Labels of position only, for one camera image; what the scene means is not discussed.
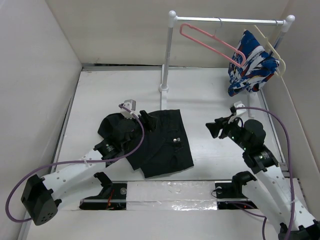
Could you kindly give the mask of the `black trousers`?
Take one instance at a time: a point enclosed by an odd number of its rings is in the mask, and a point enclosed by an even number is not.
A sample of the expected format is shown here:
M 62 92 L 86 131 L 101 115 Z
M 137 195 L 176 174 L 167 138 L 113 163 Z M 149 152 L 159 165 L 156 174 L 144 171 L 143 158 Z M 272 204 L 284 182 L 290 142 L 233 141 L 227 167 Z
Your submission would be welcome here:
M 141 169 L 145 178 L 172 174 L 193 167 L 194 162 L 180 110 L 158 110 L 148 114 L 157 118 L 156 130 L 147 131 L 140 115 L 138 120 L 130 118 L 139 124 L 136 130 L 139 131 L 139 135 L 130 141 L 124 150 L 118 150 L 110 136 L 113 128 L 125 117 L 121 113 L 106 116 L 97 133 L 103 139 L 100 143 L 109 143 L 111 147 L 103 150 L 102 154 L 108 157 L 118 153 L 127 154 L 141 142 L 140 148 L 126 159 L 133 170 Z

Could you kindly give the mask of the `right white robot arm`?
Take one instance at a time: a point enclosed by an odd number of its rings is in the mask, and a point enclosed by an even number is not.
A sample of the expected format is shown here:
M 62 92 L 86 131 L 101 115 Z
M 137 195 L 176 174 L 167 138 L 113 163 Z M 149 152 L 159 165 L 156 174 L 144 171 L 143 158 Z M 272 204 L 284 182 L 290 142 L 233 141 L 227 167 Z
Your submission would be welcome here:
M 320 223 L 309 213 L 287 183 L 279 162 L 265 146 L 266 132 L 261 122 L 249 119 L 239 126 L 239 118 L 228 117 L 206 123 L 213 138 L 230 138 L 242 150 L 250 171 L 232 177 L 231 191 L 247 197 L 264 214 L 280 240 L 318 240 Z

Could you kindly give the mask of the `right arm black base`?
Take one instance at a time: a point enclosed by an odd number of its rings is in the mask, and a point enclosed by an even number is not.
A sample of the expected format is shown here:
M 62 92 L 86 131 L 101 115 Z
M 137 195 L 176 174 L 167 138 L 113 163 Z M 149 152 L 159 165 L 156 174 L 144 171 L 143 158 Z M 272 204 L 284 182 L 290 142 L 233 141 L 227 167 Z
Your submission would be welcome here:
M 242 187 L 249 181 L 257 179 L 249 171 L 242 171 L 232 177 L 231 181 L 218 181 L 211 196 L 216 199 L 218 210 L 250 210 L 257 206 L 242 193 Z

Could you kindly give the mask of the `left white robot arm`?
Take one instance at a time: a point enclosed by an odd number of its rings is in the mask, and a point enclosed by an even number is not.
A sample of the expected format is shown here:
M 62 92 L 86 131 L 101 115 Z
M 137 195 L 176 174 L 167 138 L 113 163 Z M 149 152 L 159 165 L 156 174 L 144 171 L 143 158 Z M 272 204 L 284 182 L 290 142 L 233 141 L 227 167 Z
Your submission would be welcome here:
M 39 177 L 34 170 L 28 173 L 23 181 L 26 182 L 21 202 L 36 226 L 50 221 L 58 210 L 76 199 L 84 199 L 89 195 L 97 194 L 100 198 L 107 198 L 111 194 L 111 180 L 104 173 L 104 169 L 120 159 L 135 153 L 140 146 L 139 142 L 133 150 L 103 155 L 110 143 L 99 143 L 84 158 L 66 161 L 60 171 Z

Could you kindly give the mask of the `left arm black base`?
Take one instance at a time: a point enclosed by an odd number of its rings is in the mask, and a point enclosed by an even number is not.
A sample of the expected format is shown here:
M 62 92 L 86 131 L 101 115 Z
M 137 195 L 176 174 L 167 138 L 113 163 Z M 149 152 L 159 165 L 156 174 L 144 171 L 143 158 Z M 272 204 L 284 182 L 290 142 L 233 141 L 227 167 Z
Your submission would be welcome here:
M 97 172 L 94 177 L 100 181 L 98 195 L 89 196 L 79 203 L 81 210 L 121 211 L 127 209 L 128 183 L 126 181 L 112 182 L 104 172 Z

